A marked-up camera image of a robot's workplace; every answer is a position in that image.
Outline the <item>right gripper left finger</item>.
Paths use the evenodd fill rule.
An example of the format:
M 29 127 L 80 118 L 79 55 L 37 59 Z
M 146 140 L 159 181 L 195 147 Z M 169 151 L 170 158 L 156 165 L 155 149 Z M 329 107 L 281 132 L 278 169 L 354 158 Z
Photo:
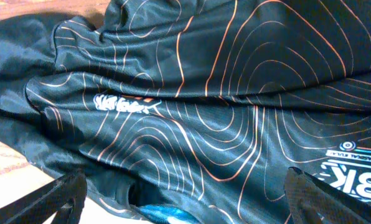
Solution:
M 22 198 L 0 208 L 0 223 L 78 224 L 87 196 L 87 181 L 81 170 L 65 174 Z

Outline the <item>black orange-patterned jersey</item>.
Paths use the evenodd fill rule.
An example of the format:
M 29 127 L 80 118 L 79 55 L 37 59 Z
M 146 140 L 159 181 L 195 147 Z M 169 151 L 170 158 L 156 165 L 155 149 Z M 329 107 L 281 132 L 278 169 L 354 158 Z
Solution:
M 2 20 L 0 141 L 123 218 L 292 223 L 290 167 L 371 206 L 371 1 Z

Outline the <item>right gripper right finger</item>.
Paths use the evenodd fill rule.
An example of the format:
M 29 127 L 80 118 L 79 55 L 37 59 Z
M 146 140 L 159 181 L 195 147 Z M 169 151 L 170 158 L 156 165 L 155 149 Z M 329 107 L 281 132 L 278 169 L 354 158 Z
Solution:
M 297 167 L 288 168 L 284 192 L 296 224 L 320 224 L 323 220 L 329 223 L 371 224 L 371 205 Z

